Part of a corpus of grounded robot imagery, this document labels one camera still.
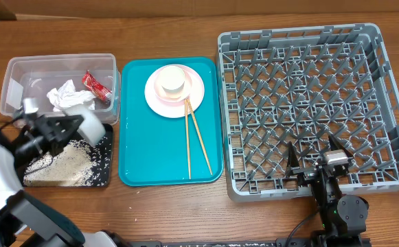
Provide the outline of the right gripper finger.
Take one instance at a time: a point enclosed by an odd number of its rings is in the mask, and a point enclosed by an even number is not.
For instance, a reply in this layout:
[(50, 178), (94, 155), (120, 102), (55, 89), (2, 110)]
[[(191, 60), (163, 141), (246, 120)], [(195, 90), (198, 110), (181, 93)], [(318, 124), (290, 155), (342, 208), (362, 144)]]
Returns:
[(353, 154), (347, 150), (333, 134), (329, 134), (328, 139), (331, 151), (342, 150), (348, 158), (353, 157)]
[(295, 153), (295, 149), (293, 144), (289, 141), (287, 144), (288, 148), (288, 159), (287, 159), (287, 167), (286, 167), (286, 172), (285, 176), (290, 177), (294, 176), (295, 172), (300, 169), (300, 164), (297, 158), (297, 155)]

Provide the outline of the small grey-white bowl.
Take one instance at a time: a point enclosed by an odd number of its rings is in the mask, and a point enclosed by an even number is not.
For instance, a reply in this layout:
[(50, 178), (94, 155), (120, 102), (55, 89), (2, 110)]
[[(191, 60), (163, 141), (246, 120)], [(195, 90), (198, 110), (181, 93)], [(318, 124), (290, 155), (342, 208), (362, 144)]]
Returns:
[(71, 106), (64, 109), (64, 113), (69, 116), (80, 115), (83, 117), (83, 122), (78, 128), (78, 133), (91, 146), (96, 146), (106, 134), (102, 122), (85, 105), (78, 104)]

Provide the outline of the white napkin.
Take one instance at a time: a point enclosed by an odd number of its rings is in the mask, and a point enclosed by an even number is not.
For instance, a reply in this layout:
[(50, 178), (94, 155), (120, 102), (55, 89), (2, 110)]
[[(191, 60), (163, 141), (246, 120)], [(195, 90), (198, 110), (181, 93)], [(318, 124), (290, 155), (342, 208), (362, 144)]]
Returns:
[(89, 110), (95, 109), (95, 95), (91, 91), (77, 91), (73, 80), (67, 80), (59, 89), (53, 88), (47, 93), (53, 111), (59, 112), (66, 108), (83, 104)]

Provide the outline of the red snack wrapper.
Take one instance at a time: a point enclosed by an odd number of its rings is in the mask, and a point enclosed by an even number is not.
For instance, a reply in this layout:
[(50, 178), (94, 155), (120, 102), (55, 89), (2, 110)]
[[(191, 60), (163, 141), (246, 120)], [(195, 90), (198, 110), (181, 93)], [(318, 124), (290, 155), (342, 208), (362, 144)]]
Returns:
[(109, 103), (112, 100), (112, 91), (99, 83), (90, 74), (89, 71), (84, 74), (82, 78), (82, 83), (88, 90), (90, 90), (98, 99), (102, 100), (104, 103)]

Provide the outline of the wooden chopstick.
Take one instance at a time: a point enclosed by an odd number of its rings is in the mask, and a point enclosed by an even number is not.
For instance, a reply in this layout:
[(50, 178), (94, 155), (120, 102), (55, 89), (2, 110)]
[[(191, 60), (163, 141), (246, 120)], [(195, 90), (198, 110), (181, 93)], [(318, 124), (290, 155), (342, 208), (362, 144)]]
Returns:
[(205, 144), (203, 142), (202, 134), (201, 134), (201, 131), (199, 129), (198, 122), (196, 120), (196, 116), (194, 114), (193, 107), (192, 107), (192, 104), (190, 102), (190, 99), (189, 99), (189, 107), (190, 107), (189, 114), (192, 116), (192, 120), (193, 120), (195, 129), (196, 129), (196, 133), (197, 133), (197, 136), (198, 136), (198, 140), (200, 142), (200, 145), (201, 145), (201, 148), (202, 148), (202, 151), (203, 151), (203, 156), (205, 157), (205, 161), (207, 163), (207, 166), (208, 166), (210, 174), (213, 175), (213, 171), (212, 171), (212, 168), (211, 168), (211, 165), (210, 165), (210, 162), (209, 162), (209, 157), (207, 155), (207, 150), (205, 148)]
[(190, 158), (190, 134), (189, 134), (189, 122), (188, 122), (188, 115), (189, 115), (189, 99), (185, 99), (184, 101), (185, 107), (185, 134), (186, 134), (186, 148), (187, 148), (187, 168), (188, 168), (188, 177), (191, 179), (191, 158)]

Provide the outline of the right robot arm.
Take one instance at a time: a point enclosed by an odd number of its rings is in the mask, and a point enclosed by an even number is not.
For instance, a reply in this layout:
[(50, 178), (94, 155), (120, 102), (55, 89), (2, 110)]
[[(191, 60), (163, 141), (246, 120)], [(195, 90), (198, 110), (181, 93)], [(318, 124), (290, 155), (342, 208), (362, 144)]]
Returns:
[[(364, 198), (345, 195), (340, 190), (337, 178), (349, 173), (353, 155), (339, 140), (330, 135), (330, 151), (324, 152), (313, 167), (300, 167), (293, 144), (289, 142), (286, 176), (296, 176), (299, 186), (309, 186), (317, 203), (317, 210), (302, 220), (289, 234), (285, 246), (370, 246), (363, 239), (369, 204)], [(294, 240), (294, 234), (308, 220), (320, 215), (322, 229), (315, 230), (310, 237)]]

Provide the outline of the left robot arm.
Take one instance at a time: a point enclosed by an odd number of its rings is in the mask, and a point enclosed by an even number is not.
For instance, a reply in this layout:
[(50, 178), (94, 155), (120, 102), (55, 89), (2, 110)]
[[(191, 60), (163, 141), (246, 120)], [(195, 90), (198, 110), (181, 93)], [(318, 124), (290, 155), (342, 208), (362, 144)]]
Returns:
[(124, 246), (109, 231), (83, 233), (69, 218), (26, 192), (18, 175), (34, 159), (59, 154), (76, 134), (97, 143), (105, 133), (100, 120), (88, 113), (62, 117), (21, 113), (15, 119), (26, 122), (15, 140), (0, 128), (0, 246), (13, 244), (24, 226), (34, 231), (25, 246)]

